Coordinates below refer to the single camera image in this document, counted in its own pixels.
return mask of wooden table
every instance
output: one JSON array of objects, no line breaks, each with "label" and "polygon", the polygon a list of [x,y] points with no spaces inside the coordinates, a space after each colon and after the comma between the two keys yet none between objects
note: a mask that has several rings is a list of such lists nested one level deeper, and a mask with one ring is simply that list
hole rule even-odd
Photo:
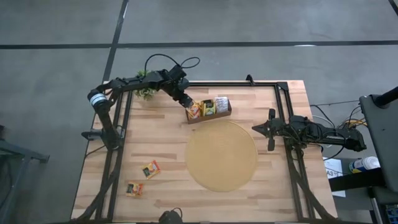
[{"label": "wooden table", "polygon": [[[288,83],[294,113],[312,118],[303,81]],[[157,222],[165,210],[174,207],[183,210],[184,222],[296,221],[283,140],[276,137],[275,151],[267,152],[268,140],[251,129],[266,121],[269,108],[277,110],[274,89],[190,87],[185,92],[197,101],[216,96],[229,98],[232,115],[220,119],[238,123],[254,138],[259,163],[252,180],[239,190],[226,193],[212,192],[197,184],[187,170],[184,153],[191,133],[201,123],[187,124],[184,109],[162,91],[156,93],[150,101],[134,97],[113,221]],[[123,120],[123,109],[122,107],[120,121]],[[97,118],[93,127],[101,128]],[[102,145],[100,140],[90,142],[88,152]],[[328,212],[336,217],[320,149],[308,145],[304,151],[310,188]],[[98,193],[105,155],[106,150],[100,150],[85,160],[72,218],[82,214]],[[154,159],[162,171],[146,180],[140,166]],[[129,180],[144,184],[141,198],[125,195]],[[305,210],[302,192],[300,196]],[[105,199],[105,211],[108,209],[107,200],[109,197]]]}]

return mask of concrete floor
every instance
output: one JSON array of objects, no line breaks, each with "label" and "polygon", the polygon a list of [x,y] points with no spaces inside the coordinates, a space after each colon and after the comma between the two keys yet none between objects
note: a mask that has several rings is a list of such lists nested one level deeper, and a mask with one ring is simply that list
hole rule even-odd
[{"label": "concrete floor", "polygon": [[[121,3],[2,0],[0,45],[110,44]],[[130,0],[119,42],[313,40],[398,40],[398,17],[387,0]],[[118,49],[111,78],[133,76],[154,53],[179,62],[200,57],[201,64],[187,70],[190,80],[242,80],[248,73],[258,80],[304,80],[313,104],[357,100],[398,83],[396,45]],[[69,219],[87,144],[80,133],[94,114],[86,94],[101,83],[108,55],[109,49],[0,50],[0,124],[10,129],[10,142],[51,155],[48,164],[30,166],[13,223]],[[171,66],[158,58],[149,69]],[[323,108],[339,123],[355,106]],[[374,155],[368,131],[361,131],[369,149],[340,157]],[[337,209],[343,219],[360,216]]]}]

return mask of potted plant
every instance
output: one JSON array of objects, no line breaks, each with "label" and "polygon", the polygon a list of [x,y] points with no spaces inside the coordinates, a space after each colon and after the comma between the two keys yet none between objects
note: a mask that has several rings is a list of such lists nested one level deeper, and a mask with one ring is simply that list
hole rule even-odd
[{"label": "potted plant", "polygon": [[[143,70],[138,71],[137,76],[139,78],[143,78],[147,75]],[[144,88],[141,90],[136,90],[135,95],[137,97],[142,97],[144,100],[150,100],[154,97],[156,90],[151,89],[151,88]]]}]

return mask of black cable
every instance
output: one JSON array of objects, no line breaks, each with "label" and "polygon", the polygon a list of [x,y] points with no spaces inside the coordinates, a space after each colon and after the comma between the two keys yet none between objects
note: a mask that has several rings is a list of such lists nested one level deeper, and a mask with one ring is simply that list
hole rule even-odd
[{"label": "black cable", "polygon": [[320,145],[320,144],[315,144],[315,143],[308,143],[308,144],[321,147],[321,152],[323,152],[323,146],[322,146],[322,145]]},{"label": "black cable", "polygon": [[353,103],[353,102],[359,102],[359,100],[349,100],[349,101],[342,101],[342,102],[336,102],[336,103],[322,103],[322,104],[318,104],[317,106],[330,106],[330,105],[336,105],[336,104],[341,104],[341,103]]},{"label": "black cable", "polygon": [[[196,64],[192,65],[192,66],[187,66],[187,67],[182,66],[185,62],[187,62],[187,61],[189,61],[189,60],[192,60],[192,59],[198,59],[198,62],[197,62]],[[199,63],[200,63],[200,58],[198,58],[198,57],[190,57],[190,58],[185,59],[185,60],[181,63],[181,68],[193,68],[193,67],[196,67],[197,65],[199,65]]]},{"label": "black cable", "polygon": [[[166,54],[153,54],[153,55],[149,56],[149,58],[145,61],[145,65],[144,65],[144,75],[147,74],[147,65],[148,65],[149,60],[150,60],[152,57],[155,57],[155,56],[167,57],[168,59],[172,60],[176,65],[181,66],[181,68],[193,68],[193,67],[196,67],[196,66],[200,63],[200,58],[198,58],[198,57],[190,57],[190,58],[185,59],[185,60],[181,63],[181,65],[180,65],[176,60],[174,60],[174,58],[172,58],[172,57],[170,57],[170,56],[168,56],[168,55],[166,55]],[[198,62],[197,62],[196,64],[192,65],[192,66],[187,66],[187,67],[183,67],[183,66],[182,66],[185,62],[187,62],[187,61],[189,61],[189,60],[192,60],[192,59],[198,59]]]},{"label": "black cable", "polygon": [[331,121],[331,119],[325,114],[325,112],[323,112],[323,110],[318,105],[310,105],[310,106],[314,106],[314,107],[318,108],[318,110],[321,111],[321,113],[325,116],[325,118],[328,121],[330,121],[330,123],[333,125],[333,127],[336,128],[335,124]]},{"label": "black cable", "polygon": [[336,157],[338,154],[340,154],[340,153],[342,152],[343,149],[344,149],[344,146],[341,147],[341,149],[340,149],[336,154],[332,155],[332,156],[329,157],[329,158],[324,159],[323,161],[327,161],[327,160],[329,160],[329,159],[332,159],[332,158]]},{"label": "black cable", "polygon": [[181,210],[181,208],[173,208],[173,209],[172,209],[172,211],[174,211],[174,210],[176,210],[176,209],[180,210],[180,213],[181,213],[181,219],[182,219],[182,210]]},{"label": "black cable", "polygon": [[298,143],[301,143],[300,139],[296,139],[295,137],[293,137],[290,133],[288,133],[287,131],[282,131],[283,133],[286,133],[289,135],[289,137],[287,136],[282,136],[282,138],[292,138],[293,140],[297,141]]},{"label": "black cable", "polygon": [[102,149],[102,148],[104,148],[104,147],[105,147],[105,145],[103,145],[103,146],[101,146],[101,147],[99,147],[99,148],[97,148],[97,149],[95,149],[95,150],[93,150],[93,151],[87,153],[86,156],[85,156],[85,159],[86,159],[87,156],[90,155],[91,153],[94,153],[94,152],[96,152],[96,151],[98,151],[98,150],[100,150],[100,149]]},{"label": "black cable", "polygon": [[151,58],[155,57],[155,56],[163,56],[163,57],[167,57],[168,59],[172,60],[176,65],[178,65],[178,62],[176,62],[172,57],[166,55],[166,54],[153,54],[151,56],[149,56],[149,58],[145,61],[145,66],[144,66],[144,75],[147,74],[147,65],[148,62]]},{"label": "black cable", "polygon": [[349,128],[349,124],[351,123],[351,117],[353,116],[354,110],[356,110],[356,109],[358,109],[358,108],[360,108],[360,107],[361,107],[361,105],[355,107],[355,108],[352,110],[351,114],[349,115],[349,119],[348,119],[348,128]]},{"label": "black cable", "polygon": [[316,126],[318,127],[319,131],[321,132],[321,136],[323,136],[321,126],[319,126],[319,124],[317,124],[317,123],[315,123],[315,122],[312,122],[312,121],[310,121],[310,120],[306,120],[306,121],[292,121],[291,123],[294,123],[294,122],[299,122],[299,123],[306,123],[306,122],[308,122],[308,123],[310,123],[310,124],[314,124],[314,125],[316,125]]},{"label": "black cable", "polygon": [[291,128],[291,130],[293,130],[294,134],[296,134],[297,139],[300,140],[300,136],[299,134],[297,134],[296,130],[291,125],[289,125],[289,127]]},{"label": "black cable", "polygon": [[344,121],[338,126],[338,128],[341,127],[341,125],[343,125],[343,127],[344,127],[344,126],[346,125],[345,122],[348,121],[348,118],[349,118],[349,116],[346,117],[346,119],[344,119]]}]

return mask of black robotic arm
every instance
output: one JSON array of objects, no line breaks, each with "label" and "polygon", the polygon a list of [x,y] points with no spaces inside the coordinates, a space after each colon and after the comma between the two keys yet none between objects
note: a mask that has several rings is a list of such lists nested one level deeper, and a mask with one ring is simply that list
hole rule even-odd
[{"label": "black robotic arm", "polygon": [[326,128],[307,117],[296,115],[291,116],[286,124],[280,118],[275,118],[274,109],[270,109],[269,118],[264,124],[253,126],[252,129],[269,138],[268,151],[274,150],[274,136],[287,138],[293,148],[303,149],[307,143],[315,143],[340,145],[356,152],[366,149],[362,134],[355,128]]},{"label": "black robotic arm", "polygon": [[[177,101],[184,108],[189,108],[193,100],[184,93],[184,89],[189,87],[189,81],[184,78],[187,74],[180,65],[174,66],[171,71],[160,70],[148,73],[144,77],[136,76],[134,78],[115,78],[108,83],[97,86],[87,95],[88,100],[98,114],[103,128],[101,131],[84,132],[81,135],[88,140],[92,135],[100,136],[108,150],[115,150],[121,146],[120,134],[112,124],[109,116],[111,107],[115,104],[120,95],[125,91],[141,90],[151,88],[154,90],[163,90]],[[109,99],[106,97],[106,90],[110,90]]]}]

